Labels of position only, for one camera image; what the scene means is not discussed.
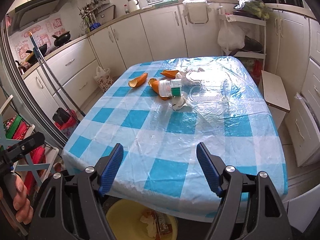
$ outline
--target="finger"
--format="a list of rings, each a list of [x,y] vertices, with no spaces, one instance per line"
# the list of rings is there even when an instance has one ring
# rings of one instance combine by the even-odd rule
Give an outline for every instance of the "finger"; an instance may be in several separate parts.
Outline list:
[[[30,209],[30,201],[27,199],[24,206],[20,208],[16,214],[16,219],[19,223],[23,222],[27,217]]]
[[[17,188],[18,192],[21,193],[23,191],[23,187],[24,187],[24,184],[23,184],[22,179],[16,175],[16,188]]]
[[[33,217],[33,208],[30,207],[28,216],[27,216],[27,218],[23,221],[23,223],[24,223],[25,225],[29,224],[29,223],[31,222],[31,220],[32,220],[32,217]]]
[[[15,210],[19,210],[23,207],[27,199],[27,187],[23,186],[22,192],[17,192],[17,195],[13,199],[13,207]]]

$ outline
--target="metal bolt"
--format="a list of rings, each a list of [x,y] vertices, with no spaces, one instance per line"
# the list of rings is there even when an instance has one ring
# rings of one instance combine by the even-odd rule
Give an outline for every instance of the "metal bolt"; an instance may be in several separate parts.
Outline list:
[[[85,169],[86,173],[93,173],[94,172],[94,167],[88,167]]]
[[[234,172],[236,168],[234,166],[227,166],[226,167],[227,172]]]
[[[59,179],[61,177],[61,173],[60,172],[57,172],[53,175],[53,178],[54,179]]]
[[[259,175],[260,175],[260,177],[262,177],[262,178],[268,177],[268,174],[267,174],[266,172],[264,172],[264,171],[261,171],[261,172],[259,173]]]

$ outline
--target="plastic table cover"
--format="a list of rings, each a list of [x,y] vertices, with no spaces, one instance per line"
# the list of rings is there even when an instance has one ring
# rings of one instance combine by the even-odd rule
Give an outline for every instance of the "plastic table cover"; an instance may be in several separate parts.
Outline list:
[[[227,104],[203,102],[175,112],[148,85],[164,69],[220,70],[232,87]],[[147,72],[137,89],[128,81]],[[173,59],[130,67],[81,121],[63,150],[77,173],[124,146],[124,160],[109,195],[134,200],[173,216],[212,222],[220,199],[210,191],[196,158],[204,142],[211,154],[240,172],[266,171],[280,196],[287,194],[284,153],[270,111],[241,62],[234,57]],[[239,217],[246,209],[243,194]]]

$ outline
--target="white plastic bag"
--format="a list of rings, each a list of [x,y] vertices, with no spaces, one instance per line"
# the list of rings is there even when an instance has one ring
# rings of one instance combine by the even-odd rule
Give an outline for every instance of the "white plastic bag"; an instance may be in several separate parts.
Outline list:
[[[94,77],[94,80],[98,83],[99,87],[104,93],[113,85],[113,79],[111,77],[109,68],[104,70],[103,68],[98,66],[97,76]]]
[[[226,24],[227,27],[222,24],[219,31],[219,46],[222,48],[228,48],[229,51],[242,49],[244,47],[244,31],[236,23],[227,22]]]

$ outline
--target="blue and white tablecloth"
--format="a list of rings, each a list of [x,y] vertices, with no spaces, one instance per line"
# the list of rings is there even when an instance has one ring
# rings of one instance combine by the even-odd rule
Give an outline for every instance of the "blue and white tablecloth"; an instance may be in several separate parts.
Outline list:
[[[202,103],[175,112],[148,80],[164,69],[215,70],[231,78],[229,102]],[[147,72],[137,89],[128,81]],[[116,143],[124,160],[110,195],[134,200],[173,216],[211,222],[220,199],[210,191],[196,158],[204,142],[226,165],[256,175],[266,171],[280,196],[287,194],[284,154],[269,109],[239,60],[233,57],[175,59],[130,67],[94,105],[63,151],[70,173],[94,166]],[[241,204],[240,212],[246,203]]]

